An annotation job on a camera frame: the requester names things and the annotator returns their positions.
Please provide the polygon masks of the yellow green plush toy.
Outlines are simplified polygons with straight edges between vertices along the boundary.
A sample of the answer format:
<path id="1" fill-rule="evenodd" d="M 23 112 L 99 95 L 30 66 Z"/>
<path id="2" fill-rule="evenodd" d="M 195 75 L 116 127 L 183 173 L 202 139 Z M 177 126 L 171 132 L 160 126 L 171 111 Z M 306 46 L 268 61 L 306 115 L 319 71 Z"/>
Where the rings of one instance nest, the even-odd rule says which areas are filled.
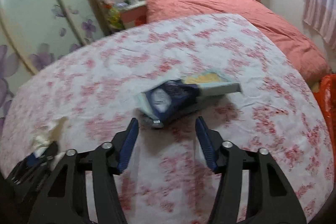
<path id="1" fill-rule="evenodd" d="M 115 30 L 123 30 L 124 25 L 121 19 L 121 13 L 115 7 L 111 7 L 107 13 L 107 20 L 109 25 Z"/>

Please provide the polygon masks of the flower decorated wardrobe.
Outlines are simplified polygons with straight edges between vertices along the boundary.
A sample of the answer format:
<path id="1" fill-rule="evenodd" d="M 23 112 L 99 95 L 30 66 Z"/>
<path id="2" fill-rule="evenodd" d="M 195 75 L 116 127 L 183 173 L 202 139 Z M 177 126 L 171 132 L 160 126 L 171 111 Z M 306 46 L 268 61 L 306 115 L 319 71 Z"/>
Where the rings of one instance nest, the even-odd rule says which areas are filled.
<path id="1" fill-rule="evenodd" d="M 103 36 L 92 0 L 1 0 L 1 118 L 33 74 Z"/>

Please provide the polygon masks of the small red bin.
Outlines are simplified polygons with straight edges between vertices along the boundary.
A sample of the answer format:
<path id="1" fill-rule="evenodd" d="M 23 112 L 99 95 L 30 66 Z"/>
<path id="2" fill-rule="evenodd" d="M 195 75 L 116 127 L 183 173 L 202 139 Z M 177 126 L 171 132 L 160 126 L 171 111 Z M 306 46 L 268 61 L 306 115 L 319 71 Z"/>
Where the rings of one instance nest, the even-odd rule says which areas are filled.
<path id="1" fill-rule="evenodd" d="M 137 26 L 141 26 L 143 24 L 146 24 L 147 23 L 147 17 L 146 15 L 141 15 L 139 17 L 137 17 L 135 20 L 134 20 L 134 25 L 137 27 Z"/>

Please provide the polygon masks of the floral pink white tablecloth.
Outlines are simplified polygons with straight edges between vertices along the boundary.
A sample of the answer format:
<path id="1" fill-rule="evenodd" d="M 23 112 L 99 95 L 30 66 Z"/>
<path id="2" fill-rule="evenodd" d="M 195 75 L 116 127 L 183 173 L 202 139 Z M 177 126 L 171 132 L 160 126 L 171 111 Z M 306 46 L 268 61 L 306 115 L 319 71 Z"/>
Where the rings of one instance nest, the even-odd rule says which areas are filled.
<path id="1" fill-rule="evenodd" d="M 1 171 L 56 136 L 59 151 L 95 149 L 132 118 L 139 136 L 116 178 L 130 223 L 206 223 L 220 177 L 207 168 L 195 121 L 236 146 L 267 149 L 307 220 L 334 187 L 331 137 L 294 63 L 236 14 L 131 28 L 82 47 L 23 84 L 5 118 Z"/>

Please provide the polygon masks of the orange plastic trash basket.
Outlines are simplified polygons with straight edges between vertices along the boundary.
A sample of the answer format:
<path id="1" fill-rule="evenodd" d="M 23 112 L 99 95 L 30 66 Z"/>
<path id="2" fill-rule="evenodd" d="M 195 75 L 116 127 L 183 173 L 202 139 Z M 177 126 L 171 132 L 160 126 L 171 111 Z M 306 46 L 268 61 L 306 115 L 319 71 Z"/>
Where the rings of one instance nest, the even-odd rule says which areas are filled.
<path id="1" fill-rule="evenodd" d="M 335 74 L 327 75 L 320 81 L 318 91 L 313 93 L 322 111 L 333 143 L 335 143 L 335 83 Z"/>

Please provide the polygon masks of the white tissue paper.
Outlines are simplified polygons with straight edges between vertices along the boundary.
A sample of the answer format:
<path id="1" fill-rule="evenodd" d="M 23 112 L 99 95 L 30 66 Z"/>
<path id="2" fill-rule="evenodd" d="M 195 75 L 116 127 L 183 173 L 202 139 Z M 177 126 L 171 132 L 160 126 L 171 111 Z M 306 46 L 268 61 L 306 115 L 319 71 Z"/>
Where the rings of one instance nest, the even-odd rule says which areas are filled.
<path id="1" fill-rule="evenodd" d="M 42 156 L 53 141 L 60 141 L 66 121 L 67 117 L 53 119 L 32 131 L 30 149 L 35 157 Z"/>

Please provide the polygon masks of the pink striped curtain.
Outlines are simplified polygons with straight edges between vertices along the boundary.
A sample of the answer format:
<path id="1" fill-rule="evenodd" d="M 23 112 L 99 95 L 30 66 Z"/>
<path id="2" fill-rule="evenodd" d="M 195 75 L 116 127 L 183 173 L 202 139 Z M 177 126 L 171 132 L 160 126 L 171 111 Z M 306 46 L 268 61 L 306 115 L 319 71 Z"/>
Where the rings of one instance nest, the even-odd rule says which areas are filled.
<path id="1" fill-rule="evenodd" d="M 306 0 L 303 21 L 335 50 L 335 0 Z"/>

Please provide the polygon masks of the grey green small box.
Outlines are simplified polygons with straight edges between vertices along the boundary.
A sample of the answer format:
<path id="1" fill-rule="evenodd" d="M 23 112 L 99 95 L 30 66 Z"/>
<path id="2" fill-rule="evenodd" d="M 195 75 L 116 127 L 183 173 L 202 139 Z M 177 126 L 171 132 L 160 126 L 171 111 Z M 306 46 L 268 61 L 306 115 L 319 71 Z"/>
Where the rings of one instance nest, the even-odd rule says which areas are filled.
<path id="1" fill-rule="evenodd" d="M 214 69 L 209 69 L 186 76 L 182 82 L 187 85 L 194 85 L 199 91 L 199 96 L 222 96 L 229 93 L 242 92 L 240 83 L 229 75 Z"/>

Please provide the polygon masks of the pink white left nightstand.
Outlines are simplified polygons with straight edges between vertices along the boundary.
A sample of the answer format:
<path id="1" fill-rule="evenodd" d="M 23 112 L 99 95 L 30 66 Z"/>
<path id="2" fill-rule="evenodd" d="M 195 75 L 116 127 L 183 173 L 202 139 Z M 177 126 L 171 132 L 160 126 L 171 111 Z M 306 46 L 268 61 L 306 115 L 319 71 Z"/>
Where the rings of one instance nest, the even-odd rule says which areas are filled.
<path id="1" fill-rule="evenodd" d="M 135 2 L 132 5 L 127 4 L 125 2 L 121 2 L 118 5 L 121 13 L 121 19 L 125 29 L 135 27 L 134 20 L 137 17 L 141 15 L 146 15 L 147 17 L 147 6 L 145 0 Z"/>

